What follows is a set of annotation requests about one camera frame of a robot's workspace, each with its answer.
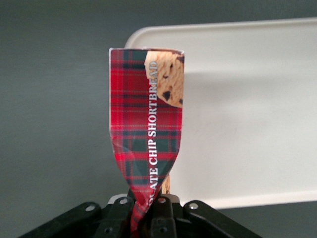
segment gray background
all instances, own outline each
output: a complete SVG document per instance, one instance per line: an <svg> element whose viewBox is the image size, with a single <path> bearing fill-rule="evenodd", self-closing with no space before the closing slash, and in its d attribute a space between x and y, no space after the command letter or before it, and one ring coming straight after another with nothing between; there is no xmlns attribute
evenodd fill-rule
<svg viewBox="0 0 317 238"><path fill-rule="evenodd" d="M0 237L128 186L109 139L108 50L146 26L316 17L315 0L0 1ZM223 212L316 237L314 202Z"/></svg>

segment black plastic part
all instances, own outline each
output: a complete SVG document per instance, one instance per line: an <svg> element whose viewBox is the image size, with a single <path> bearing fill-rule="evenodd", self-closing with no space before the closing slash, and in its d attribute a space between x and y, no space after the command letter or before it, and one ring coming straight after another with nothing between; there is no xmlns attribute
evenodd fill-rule
<svg viewBox="0 0 317 238"><path fill-rule="evenodd" d="M251 230L226 217L201 201L191 201L184 205L184 213L189 221L209 231L216 238L261 238Z"/></svg>
<svg viewBox="0 0 317 238"><path fill-rule="evenodd" d="M100 221L94 238L127 238L134 200L131 197L117 199L107 215Z"/></svg>
<svg viewBox="0 0 317 238"><path fill-rule="evenodd" d="M177 238L171 201L167 197L158 197L152 209L150 238Z"/></svg>
<svg viewBox="0 0 317 238"><path fill-rule="evenodd" d="M85 202L19 238L85 238L94 231L90 225L93 226L100 216L101 209L97 203Z"/></svg>

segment cookie image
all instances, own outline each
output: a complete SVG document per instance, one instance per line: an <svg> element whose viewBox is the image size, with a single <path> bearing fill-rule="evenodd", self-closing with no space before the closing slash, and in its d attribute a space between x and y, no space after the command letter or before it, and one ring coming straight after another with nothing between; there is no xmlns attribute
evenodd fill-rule
<svg viewBox="0 0 317 238"><path fill-rule="evenodd" d="M150 79L149 65L156 62L157 96L174 107L183 107L184 55L172 51L148 51L145 58L145 71Z"/></svg>

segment plaid packaging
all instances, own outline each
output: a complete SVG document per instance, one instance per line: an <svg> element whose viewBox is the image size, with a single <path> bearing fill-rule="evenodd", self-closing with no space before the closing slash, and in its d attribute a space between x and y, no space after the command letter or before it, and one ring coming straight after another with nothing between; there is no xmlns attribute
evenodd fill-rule
<svg viewBox="0 0 317 238"><path fill-rule="evenodd" d="M135 234L179 151L182 108L177 105L182 98L177 97L183 93L184 55L174 50L110 49L109 57L110 135L117 164L136 198L131 216ZM175 85L181 87L173 92ZM170 105L172 100L177 104Z"/></svg>

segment red plaid pattern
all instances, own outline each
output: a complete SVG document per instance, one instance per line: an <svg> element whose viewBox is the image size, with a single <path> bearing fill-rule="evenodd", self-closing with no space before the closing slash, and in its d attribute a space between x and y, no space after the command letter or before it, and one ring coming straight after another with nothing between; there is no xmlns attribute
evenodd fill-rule
<svg viewBox="0 0 317 238"><path fill-rule="evenodd" d="M149 137L149 80L144 66L147 50L111 49L109 54L110 134L117 164L136 198L131 217L131 232L135 232L152 203L149 198L155 199L159 193L178 154L182 109L157 98L156 137ZM149 139L155 141L157 153L158 174L152 181ZM157 186L151 188L155 179Z"/></svg>

